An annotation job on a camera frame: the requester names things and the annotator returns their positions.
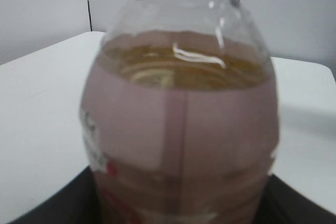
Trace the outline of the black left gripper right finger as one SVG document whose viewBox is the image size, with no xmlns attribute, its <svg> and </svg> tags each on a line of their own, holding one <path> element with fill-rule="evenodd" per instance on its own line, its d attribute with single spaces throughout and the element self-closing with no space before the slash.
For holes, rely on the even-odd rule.
<svg viewBox="0 0 336 224">
<path fill-rule="evenodd" d="M 335 215 L 272 175 L 254 218 L 255 224 L 335 224 Z"/>
</svg>

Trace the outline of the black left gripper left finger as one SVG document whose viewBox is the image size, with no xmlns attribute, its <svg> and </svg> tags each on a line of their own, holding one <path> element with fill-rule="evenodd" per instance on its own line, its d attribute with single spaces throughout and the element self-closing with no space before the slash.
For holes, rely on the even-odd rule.
<svg viewBox="0 0 336 224">
<path fill-rule="evenodd" d="M 94 186 L 87 167 L 58 193 L 12 223 L 100 223 L 100 204 Z"/>
</svg>

